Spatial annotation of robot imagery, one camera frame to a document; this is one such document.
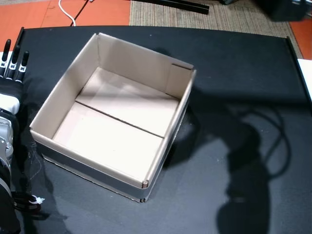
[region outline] beige carpet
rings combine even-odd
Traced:
[[[25,3],[25,2],[34,2],[34,1],[48,1],[48,0],[0,0],[0,5],[9,5],[15,3]]]
[[[194,0],[210,6],[209,15],[137,1],[131,2],[130,25],[215,29],[275,37],[290,37],[298,58],[302,58],[287,22],[272,22],[250,0],[222,5],[212,0]]]

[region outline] black table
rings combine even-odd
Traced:
[[[146,203],[44,161],[29,133],[58,79],[97,32],[198,70],[187,114]],[[286,39],[181,28],[62,27],[26,30],[21,48],[30,51],[30,60],[13,187],[46,199],[36,217],[18,213],[22,233],[311,233],[312,117]]]

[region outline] orange floor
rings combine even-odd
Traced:
[[[58,6],[59,0],[0,6],[0,48],[10,38],[15,41],[21,27],[40,28],[69,26],[71,20]],[[62,7],[75,16],[86,0],[62,0]],[[129,0],[95,0],[88,2],[76,20],[77,26],[129,25]],[[312,59],[312,19],[291,22],[292,30],[305,59]]]
[[[291,27],[303,58],[312,60],[312,19],[291,22]]]

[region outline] white cable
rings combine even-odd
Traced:
[[[36,205],[36,204],[42,204],[43,201],[45,200],[44,198],[41,198],[41,197],[36,197],[35,195],[32,195],[36,201],[28,201],[29,203],[33,204],[33,205]]]
[[[59,0],[59,1],[58,1],[58,6],[59,6],[60,10],[61,10],[68,18],[70,18],[70,19],[72,20],[74,26],[76,26],[75,19],[74,19],[71,15],[69,15],[69,14],[63,9],[63,7],[60,5],[60,2],[61,2],[61,1],[62,1],[62,0]]]

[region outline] open cardboard box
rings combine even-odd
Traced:
[[[94,34],[37,113],[31,134],[48,161],[145,201],[194,77],[190,64]]]

